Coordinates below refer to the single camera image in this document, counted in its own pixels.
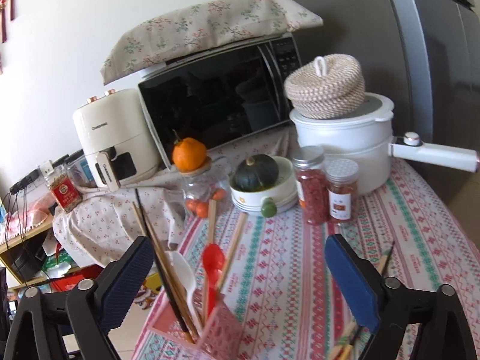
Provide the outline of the white plastic spoon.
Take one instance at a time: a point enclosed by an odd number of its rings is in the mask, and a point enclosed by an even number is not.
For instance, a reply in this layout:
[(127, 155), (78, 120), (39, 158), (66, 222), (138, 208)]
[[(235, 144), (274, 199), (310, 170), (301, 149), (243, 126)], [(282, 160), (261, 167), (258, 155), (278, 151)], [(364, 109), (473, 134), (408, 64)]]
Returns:
[(202, 332), (203, 326), (199, 318), (199, 313), (194, 305), (194, 293), (196, 291), (196, 279), (191, 265), (188, 264), (185, 257), (176, 250), (166, 252), (168, 259), (179, 279), (181, 285), (185, 289), (186, 304), (192, 316), (193, 323), (199, 333)]

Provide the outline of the pink perforated utensil holder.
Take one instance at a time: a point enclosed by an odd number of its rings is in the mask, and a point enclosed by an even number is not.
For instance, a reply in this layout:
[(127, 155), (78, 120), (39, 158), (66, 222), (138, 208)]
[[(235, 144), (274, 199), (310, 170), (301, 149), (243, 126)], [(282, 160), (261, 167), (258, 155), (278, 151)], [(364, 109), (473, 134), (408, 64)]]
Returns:
[(236, 359), (239, 353), (242, 326), (223, 301), (212, 311), (199, 340), (191, 344), (182, 330), (167, 297), (162, 295), (154, 306), (147, 326), (139, 359)]

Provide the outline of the red plastic spoon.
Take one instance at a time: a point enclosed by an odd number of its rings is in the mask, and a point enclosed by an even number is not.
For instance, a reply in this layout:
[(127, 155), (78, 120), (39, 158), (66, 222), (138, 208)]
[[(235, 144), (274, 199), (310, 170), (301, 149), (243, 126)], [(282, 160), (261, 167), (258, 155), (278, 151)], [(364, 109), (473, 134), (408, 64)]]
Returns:
[(207, 325), (216, 304), (224, 297), (217, 288), (217, 284), (220, 283), (224, 263), (225, 256), (219, 245), (208, 244), (202, 253), (202, 266), (205, 273), (202, 306), (204, 326)]

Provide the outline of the red gift box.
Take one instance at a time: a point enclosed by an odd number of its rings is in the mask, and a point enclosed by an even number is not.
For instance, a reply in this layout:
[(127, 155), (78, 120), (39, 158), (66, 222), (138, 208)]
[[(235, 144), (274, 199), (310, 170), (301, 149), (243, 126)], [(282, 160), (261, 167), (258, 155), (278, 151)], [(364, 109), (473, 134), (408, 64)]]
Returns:
[(98, 265), (84, 267), (82, 269), (75, 268), (73, 272), (68, 272), (64, 277), (51, 281), (50, 287), (54, 292), (69, 291), (84, 279), (96, 279), (102, 270)]

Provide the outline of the yellow cartoon cardboard box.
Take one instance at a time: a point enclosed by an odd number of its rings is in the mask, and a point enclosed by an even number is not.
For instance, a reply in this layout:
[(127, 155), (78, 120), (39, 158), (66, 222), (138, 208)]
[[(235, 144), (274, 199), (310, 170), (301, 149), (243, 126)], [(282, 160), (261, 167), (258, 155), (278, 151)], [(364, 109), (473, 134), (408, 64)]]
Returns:
[(162, 284), (159, 273), (152, 270), (142, 282), (133, 303), (142, 310), (149, 309), (159, 295)]

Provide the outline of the patterned striped tablecloth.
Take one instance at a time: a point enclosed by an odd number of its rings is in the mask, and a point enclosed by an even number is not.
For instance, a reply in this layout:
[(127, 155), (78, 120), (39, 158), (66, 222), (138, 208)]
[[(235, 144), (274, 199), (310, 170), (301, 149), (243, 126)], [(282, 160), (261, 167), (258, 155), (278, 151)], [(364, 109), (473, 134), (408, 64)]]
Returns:
[[(339, 228), (310, 226), (299, 207), (247, 219), (224, 286), (241, 330), (236, 359), (325, 359), (352, 315), (324, 260)], [(456, 289), (473, 337), (479, 336), (479, 251), (436, 193), (406, 162), (359, 200), (341, 229), (361, 257), (392, 252), (390, 275), (413, 289)]]

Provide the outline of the red labelled snack jar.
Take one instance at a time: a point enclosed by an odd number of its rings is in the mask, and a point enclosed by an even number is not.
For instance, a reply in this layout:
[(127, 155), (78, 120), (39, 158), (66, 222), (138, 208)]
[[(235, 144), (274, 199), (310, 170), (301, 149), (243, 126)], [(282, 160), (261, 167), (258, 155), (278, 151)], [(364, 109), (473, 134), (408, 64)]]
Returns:
[(53, 194), (58, 205), (68, 213), (72, 211), (82, 198), (72, 183), (67, 172), (60, 166), (53, 167), (48, 163), (44, 170), (44, 177), (49, 191)]

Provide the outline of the short jar labelled dried fruit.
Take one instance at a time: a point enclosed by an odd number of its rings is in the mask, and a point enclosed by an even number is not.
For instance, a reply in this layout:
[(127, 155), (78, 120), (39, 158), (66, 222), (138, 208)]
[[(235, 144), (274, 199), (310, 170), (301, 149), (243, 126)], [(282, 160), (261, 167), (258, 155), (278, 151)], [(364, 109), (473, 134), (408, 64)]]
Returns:
[(333, 160), (325, 169), (329, 216), (336, 223), (351, 222), (356, 216), (359, 172), (359, 165), (348, 158)]

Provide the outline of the tall jar red goji berries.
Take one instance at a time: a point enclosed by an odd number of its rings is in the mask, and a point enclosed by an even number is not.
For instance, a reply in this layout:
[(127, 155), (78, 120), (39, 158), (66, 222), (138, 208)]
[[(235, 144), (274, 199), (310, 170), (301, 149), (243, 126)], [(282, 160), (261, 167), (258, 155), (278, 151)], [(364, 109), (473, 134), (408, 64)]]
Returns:
[(293, 152), (298, 200), (304, 220), (321, 225), (329, 219), (329, 194), (324, 173), (325, 152), (320, 145), (298, 147)]

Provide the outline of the cream air fryer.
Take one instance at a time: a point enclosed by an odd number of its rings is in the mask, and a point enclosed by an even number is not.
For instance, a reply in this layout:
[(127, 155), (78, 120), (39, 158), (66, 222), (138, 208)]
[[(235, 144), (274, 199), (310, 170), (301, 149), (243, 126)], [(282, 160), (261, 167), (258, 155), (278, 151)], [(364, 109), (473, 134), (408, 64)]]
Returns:
[(112, 192), (152, 177), (161, 158), (135, 88), (109, 90), (74, 111), (73, 123), (96, 185)]

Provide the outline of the glass jar with tomatoes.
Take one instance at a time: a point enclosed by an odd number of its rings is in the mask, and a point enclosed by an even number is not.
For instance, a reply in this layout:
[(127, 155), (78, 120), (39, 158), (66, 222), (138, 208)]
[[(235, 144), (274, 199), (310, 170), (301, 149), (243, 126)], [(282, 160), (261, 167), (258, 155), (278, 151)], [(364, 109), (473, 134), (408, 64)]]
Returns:
[(227, 158), (207, 157), (204, 164), (191, 172), (181, 172), (184, 206), (189, 214), (206, 219), (209, 203), (216, 203), (216, 214), (230, 208), (229, 175), (231, 166)]

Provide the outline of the dark green squash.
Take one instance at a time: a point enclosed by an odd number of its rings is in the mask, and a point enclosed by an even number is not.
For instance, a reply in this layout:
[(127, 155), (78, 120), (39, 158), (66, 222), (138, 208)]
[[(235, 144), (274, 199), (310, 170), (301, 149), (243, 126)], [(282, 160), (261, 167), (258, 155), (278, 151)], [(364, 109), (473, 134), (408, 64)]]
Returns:
[(233, 173), (238, 190), (248, 193), (270, 189), (278, 180), (279, 166), (267, 154), (255, 154), (243, 160)]

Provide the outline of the orange tangerine on jar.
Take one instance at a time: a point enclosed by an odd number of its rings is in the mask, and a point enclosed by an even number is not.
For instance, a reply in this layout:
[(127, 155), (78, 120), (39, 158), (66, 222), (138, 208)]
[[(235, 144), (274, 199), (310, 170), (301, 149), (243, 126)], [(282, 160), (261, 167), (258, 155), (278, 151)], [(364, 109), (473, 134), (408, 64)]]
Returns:
[(208, 156), (205, 145), (191, 137), (180, 138), (176, 131), (174, 133), (172, 160), (176, 168), (180, 172), (192, 172), (201, 167)]

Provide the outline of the black microwave oven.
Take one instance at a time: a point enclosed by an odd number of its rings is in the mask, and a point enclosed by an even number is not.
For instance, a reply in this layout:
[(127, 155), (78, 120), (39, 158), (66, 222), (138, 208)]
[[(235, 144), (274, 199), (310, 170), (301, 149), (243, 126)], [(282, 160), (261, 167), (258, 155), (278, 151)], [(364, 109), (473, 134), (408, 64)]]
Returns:
[(239, 41), (149, 74), (138, 86), (166, 168), (179, 138), (211, 150), (288, 122), (285, 79), (301, 65), (291, 35)]

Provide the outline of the grey refrigerator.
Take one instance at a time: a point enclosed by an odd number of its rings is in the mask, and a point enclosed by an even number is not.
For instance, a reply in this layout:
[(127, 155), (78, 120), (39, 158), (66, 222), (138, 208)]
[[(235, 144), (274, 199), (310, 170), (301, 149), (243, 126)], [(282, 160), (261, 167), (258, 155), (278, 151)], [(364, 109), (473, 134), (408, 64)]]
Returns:
[[(396, 137), (479, 152), (479, 17), (473, 0), (294, 0), (323, 18), (295, 34), (304, 63), (351, 55), (365, 91), (394, 102)], [(472, 172), (411, 161), (445, 202)]]

